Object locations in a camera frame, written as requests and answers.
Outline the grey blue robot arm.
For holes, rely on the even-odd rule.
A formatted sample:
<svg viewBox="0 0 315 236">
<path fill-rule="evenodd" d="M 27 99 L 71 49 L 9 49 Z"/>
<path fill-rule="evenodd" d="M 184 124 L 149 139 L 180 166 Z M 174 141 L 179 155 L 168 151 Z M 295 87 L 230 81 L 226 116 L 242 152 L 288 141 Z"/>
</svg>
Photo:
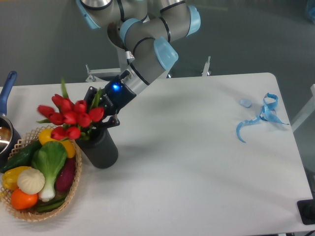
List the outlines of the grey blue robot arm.
<svg viewBox="0 0 315 236">
<path fill-rule="evenodd" d="M 184 0 L 157 0 L 160 16 L 149 18 L 146 0 L 78 0 L 76 4 L 92 29 L 116 24 L 118 47 L 131 52 L 134 60 L 121 69 L 101 92 L 99 105 L 107 122 L 96 127 L 120 124 L 117 114 L 178 60 L 171 42 L 196 33 L 201 26 L 195 6 Z"/>
</svg>

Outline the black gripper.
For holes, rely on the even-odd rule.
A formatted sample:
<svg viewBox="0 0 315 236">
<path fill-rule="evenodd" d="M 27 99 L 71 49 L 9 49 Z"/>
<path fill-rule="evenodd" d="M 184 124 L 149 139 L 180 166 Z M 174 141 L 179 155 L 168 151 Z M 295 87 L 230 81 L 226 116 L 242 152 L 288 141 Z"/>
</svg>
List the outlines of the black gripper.
<svg viewBox="0 0 315 236">
<path fill-rule="evenodd" d="M 93 129 L 108 129 L 120 125 L 117 113 L 125 105 L 136 97 L 121 80 L 116 76 L 104 88 L 97 89 L 90 86 L 84 97 L 87 108 L 96 108 L 98 105 L 104 108 L 104 115 L 110 116 L 108 120 L 101 120 L 94 123 Z"/>
</svg>

